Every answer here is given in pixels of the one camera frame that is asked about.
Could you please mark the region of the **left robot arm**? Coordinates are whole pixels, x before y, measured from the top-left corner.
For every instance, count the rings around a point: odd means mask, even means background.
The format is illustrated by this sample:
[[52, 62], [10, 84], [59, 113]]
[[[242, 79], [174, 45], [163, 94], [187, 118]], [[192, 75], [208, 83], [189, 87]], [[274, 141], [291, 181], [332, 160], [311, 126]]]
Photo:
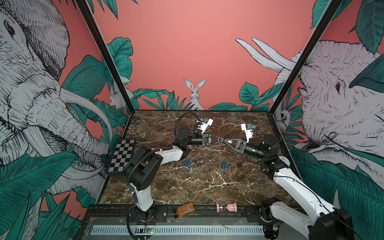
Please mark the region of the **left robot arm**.
[[191, 151], [189, 146], [209, 147], [223, 141], [223, 138], [213, 134], [196, 135], [187, 127], [182, 127], [176, 133], [173, 143], [165, 148], [152, 149], [146, 146], [139, 148], [123, 169], [136, 207], [144, 213], [153, 209], [154, 200], [150, 185], [161, 165], [185, 159]]

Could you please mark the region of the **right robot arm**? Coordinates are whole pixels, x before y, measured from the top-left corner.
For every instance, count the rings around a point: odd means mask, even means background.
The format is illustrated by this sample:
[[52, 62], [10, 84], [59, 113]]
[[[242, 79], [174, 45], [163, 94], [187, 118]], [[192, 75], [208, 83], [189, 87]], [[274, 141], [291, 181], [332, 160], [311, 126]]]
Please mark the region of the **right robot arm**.
[[278, 198], [262, 202], [260, 218], [273, 226], [264, 227], [265, 237], [274, 240], [279, 234], [278, 222], [288, 224], [308, 240], [353, 240], [357, 236], [351, 214], [337, 209], [310, 189], [290, 168], [290, 161], [278, 156], [280, 141], [271, 134], [252, 145], [242, 139], [224, 139], [223, 142], [238, 154], [258, 158], [261, 170], [280, 185], [304, 210], [295, 210]]

